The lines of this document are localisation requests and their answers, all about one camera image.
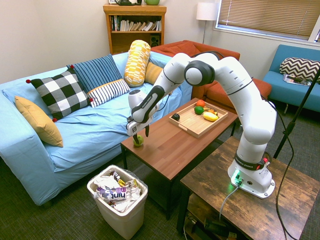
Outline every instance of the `black metal stand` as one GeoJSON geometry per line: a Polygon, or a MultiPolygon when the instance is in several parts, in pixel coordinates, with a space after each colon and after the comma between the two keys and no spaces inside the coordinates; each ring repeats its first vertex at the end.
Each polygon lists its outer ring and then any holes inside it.
{"type": "Polygon", "coordinates": [[[319,68],[318,72],[316,73],[316,75],[314,76],[314,79],[312,80],[312,83],[311,83],[311,85],[309,86],[308,91],[307,91],[306,94],[304,95],[304,98],[303,98],[303,100],[302,100],[302,102],[301,102],[298,110],[296,111],[293,119],[291,120],[291,122],[290,122],[290,123],[288,124],[288,126],[286,127],[286,131],[283,131],[284,136],[283,136],[283,138],[282,138],[282,140],[281,140],[281,142],[280,142],[277,150],[275,151],[275,154],[274,154],[273,158],[276,159],[276,158],[278,157],[278,155],[279,155],[282,147],[284,146],[284,144],[285,144],[285,142],[286,142],[286,140],[287,140],[287,136],[289,136],[289,135],[291,134],[292,130],[294,129],[294,127],[295,127],[295,125],[296,125],[296,120],[297,120],[297,118],[299,117],[300,112],[301,112],[302,108],[304,107],[304,105],[305,105],[305,103],[306,103],[306,101],[307,101],[307,99],[308,99],[308,97],[309,97],[312,89],[314,88],[314,86],[315,86],[315,84],[316,84],[316,81],[317,81],[318,78],[319,78],[319,75],[320,75],[320,68],[319,68]]]}

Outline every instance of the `green apple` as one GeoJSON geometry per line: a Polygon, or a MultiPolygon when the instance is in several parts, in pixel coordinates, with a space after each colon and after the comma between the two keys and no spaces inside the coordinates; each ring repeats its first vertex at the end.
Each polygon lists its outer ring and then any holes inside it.
{"type": "Polygon", "coordinates": [[[142,144],[144,144],[144,138],[141,135],[138,135],[139,143],[136,143],[135,139],[133,139],[133,145],[136,147],[140,147],[142,144]]]}

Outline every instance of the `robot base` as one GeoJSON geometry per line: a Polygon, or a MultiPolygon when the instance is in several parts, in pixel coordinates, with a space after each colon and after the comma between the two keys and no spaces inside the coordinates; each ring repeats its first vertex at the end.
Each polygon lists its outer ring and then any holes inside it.
{"type": "Polygon", "coordinates": [[[230,165],[230,167],[228,168],[228,175],[230,177],[231,180],[231,184],[235,187],[238,186],[238,180],[236,179],[236,175],[239,174],[239,179],[242,179],[242,184],[239,187],[240,189],[255,195],[256,197],[260,198],[260,199],[265,199],[267,197],[269,197],[273,191],[275,190],[276,187],[276,183],[275,181],[272,179],[272,175],[269,172],[269,170],[267,169],[267,167],[264,167],[261,170],[257,170],[257,171],[252,171],[252,170],[248,170],[243,168],[242,166],[240,166],[239,164],[237,164],[237,162],[235,160],[233,160],[233,163],[230,165]],[[263,187],[261,183],[262,180],[262,184],[265,184],[265,180],[269,183],[267,184],[266,187],[263,187]]]}

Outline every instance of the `trash can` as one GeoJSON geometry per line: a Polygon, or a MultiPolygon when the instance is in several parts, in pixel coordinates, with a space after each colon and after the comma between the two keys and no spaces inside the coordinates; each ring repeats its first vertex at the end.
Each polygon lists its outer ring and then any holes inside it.
{"type": "Polygon", "coordinates": [[[141,189],[140,197],[125,212],[115,210],[101,198],[96,198],[94,200],[104,220],[118,234],[126,240],[129,240],[136,234],[144,222],[145,202],[148,196],[148,187],[143,181],[139,180],[134,173],[124,170],[116,165],[110,165],[88,182],[87,188],[92,196],[94,196],[94,193],[98,188],[94,183],[95,179],[101,176],[108,176],[113,171],[116,171],[124,182],[136,179],[137,184],[141,189]]]}

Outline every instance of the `white striped pillow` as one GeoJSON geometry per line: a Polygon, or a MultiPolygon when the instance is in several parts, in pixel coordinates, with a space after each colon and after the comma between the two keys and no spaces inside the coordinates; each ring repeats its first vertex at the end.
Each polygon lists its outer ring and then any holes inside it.
{"type": "Polygon", "coordinates": [[[108,102],[109,100],[126,94],[130,91],[130,87],[125,80],[119,79],[98,86],[88,92],[91,106],[93,108],[108,102]]]}

